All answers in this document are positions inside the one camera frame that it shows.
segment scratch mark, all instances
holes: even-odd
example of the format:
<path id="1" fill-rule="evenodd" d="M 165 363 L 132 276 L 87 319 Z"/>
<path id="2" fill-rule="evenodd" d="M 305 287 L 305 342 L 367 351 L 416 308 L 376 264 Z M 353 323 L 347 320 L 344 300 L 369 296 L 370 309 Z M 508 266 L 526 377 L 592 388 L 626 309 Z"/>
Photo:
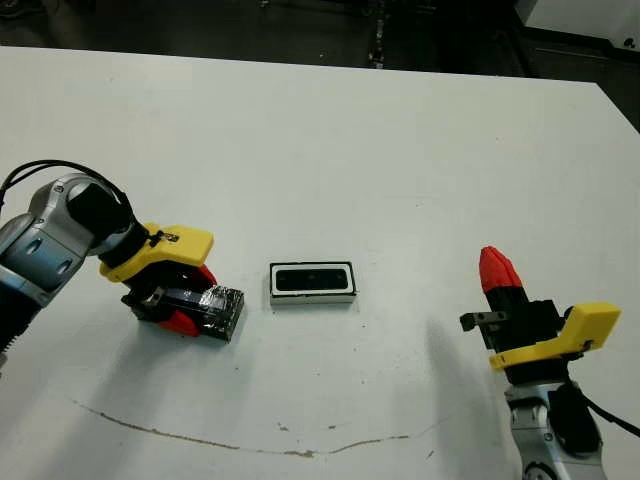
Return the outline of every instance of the scratch mark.
<path id="1" fill-rule="evenodd" d="M 84 405 L 76 400 L 73 399 L 69 399 L 74 405 L 77 405 L 78 407 L 82 408 L 83 410 L 96 415 L 100 418 L 102 418 L 103 420 L 106 420 L 108 422 L 111 423 L 115 423 L 116 425 L 120 425 L 121 427 L 125 427 L 131 430 L 135 430 L 138 432 L 142 432 L 142 433 L 148 433 L 151 435 L 157 435 L 159 437 L 164 437 L 164 438 L 173 438 L 176 440 L 182 440 L 184 442 L 191 442 L 191 443 L 197 443 L 199 445 L 206 445 L 209 447 L 215 447 L 215 448 L 223 448 L 225 450 L 237 450 L 237 451 L 241 451 L 241 452 L 249 452 L 249 453 L 262 453 L 265 455 L 289 455 L 289 456 L 296 456 L 296 457 L 301 457 L 301 458 L 314 458 L 315 456 L 329 456 L 329 455 L 336 455 L 339 453 L 342 453 L 346 450 L 352 449 L 352 448 L 357 448 L 357 447 L 362 447 L 364 445 L 373 445 L 373 444 L 377 444 L 377 443 L 383 443 L 383 442 L 389 442 L 389 441 L 399 441 L 399 440 L 412 440 L 412 439 L 416 439 L 416 438 L 420 438 L 423 437 L 427 432 L 429 432 L 430 430 L 433 430 L 436 427 L 439 427 L 440 425 L 442 425 L 443 423 L 445 423 L 446 421 L 448 421 L 451 417 L 455 416 L 456 413 L 453 413 L 449 416 L 447 416 L 446 418 L 441 419 L 440 421 L 429 425 L 427 428 L 425 428 L 424 430 L 413 434 L 413 435 L 393 435 L 390 437 L 382 437 L 382 438 L 373 438 L 371 440 L 360 440 L 359 442 L 354 442 L 354 443 L 350 443 L 348 445 L 345 445 L 343 447 L 340 448 L 336 448 L 334 450 L 267 450 L 267 449 L 257 449 L 257 448 L 247 448 L 247 447 L 241 447 L 239 445 L 229 445 L 227 443 L 221 443 L 221 442 L 214 442 L 211 440 L 206 440 L 203 438 L 196 438 L 196 437 L 189 437 L 187 435 L 180 435 L 177 433 L 170 433 L 170 432 L 163 432 L 161 430 L 158 430 L 156 428 L 148 428 L 148 427 L 143 427 L 141 425 L 136 425 L 135 423 L 129 423 L 129 422 L 125 422 L 124 420 L 120 420 L 119 418 L 116 417 L 112 417 L 111 415 L 108 415 L 104 412 L 100 412 L 98 410 L 95 410 L 87 405 Z M 332 430 L 333 428 L 335 428 L 335 425 L 330 425 L 328 428 L 330 430 Z M 428 456 L 427 456 L 427 460 L 429 458 L 431 458 L 431 456 L 433 455 L 434 451 L 432 450 L 431 452 L 429 452 Z"/>
<path id="2" fill-rule="evenodd" d="M 287 450 L 286 452 L 278 452 L 278 453 L 281 453 L 282 455 L 295 455 L 297 457 L 313 458 L 314 453 L 319 453 L 319 452 L 314 452 L 313 450 L 305 450 L 304 452 L 299 452 L 297 450 Z"/>
<path id="3" fill-rule="evenodd" d="M 362 445 L 371 445 L 372 443 L 382 443 L 387 442 L 389 440 L 408 440 L 411 438 L 410 435 L 394 435 L 392 437 L 384 437 L 384 438 L 374 438 L 373 440 L 361 440 L 359 442 L 350 443 L 349 445 L 345 445 L 344 447 L 336 448 L 335 450 L 329 450 L 325 452 L 325 455 L 335 455 L 336 453 L 344 452 L 345 450 L 349 450 L 350 448 L 360 447 Z"/>

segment gray robot arm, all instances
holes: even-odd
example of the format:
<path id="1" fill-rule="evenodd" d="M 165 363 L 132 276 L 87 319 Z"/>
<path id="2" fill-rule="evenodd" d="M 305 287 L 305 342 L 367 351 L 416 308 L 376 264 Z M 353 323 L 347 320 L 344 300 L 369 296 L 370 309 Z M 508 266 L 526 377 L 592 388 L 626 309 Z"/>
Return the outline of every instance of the gray robot arm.
<path id="1" fill-rule="evenodd" d="M 126 255 L 140 248 L 146 234 L 130 208 L 96 178 L 70 174 L 40 188 L 28 212 L 0 229 L 0 352 L 24 332 L 87 256 L 100 255 L 104 261 Z"/>

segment white table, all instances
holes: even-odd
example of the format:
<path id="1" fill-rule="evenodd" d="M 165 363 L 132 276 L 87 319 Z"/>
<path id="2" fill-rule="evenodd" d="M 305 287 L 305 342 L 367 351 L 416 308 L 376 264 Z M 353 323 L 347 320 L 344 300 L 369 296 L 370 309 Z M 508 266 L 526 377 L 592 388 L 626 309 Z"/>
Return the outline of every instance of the white table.
<path id="1" fill-rule="evenodd" d="M 486 244 L 532 298 L 623 309 L 572 372 L 640 423 L 640 136 L 595 85 L 1 48 L 1 170 L 38 158 L 215 232 L 246 307 L 228 345 L 181 338 L 89 259 L 9 351 L 3 479 L 515 479 L 506 382 L 458 323 Z M 273 310 L 295 260 L 351 260 L 356 303 Z M 598 422 L 633 478 L 637 440 Z"/>

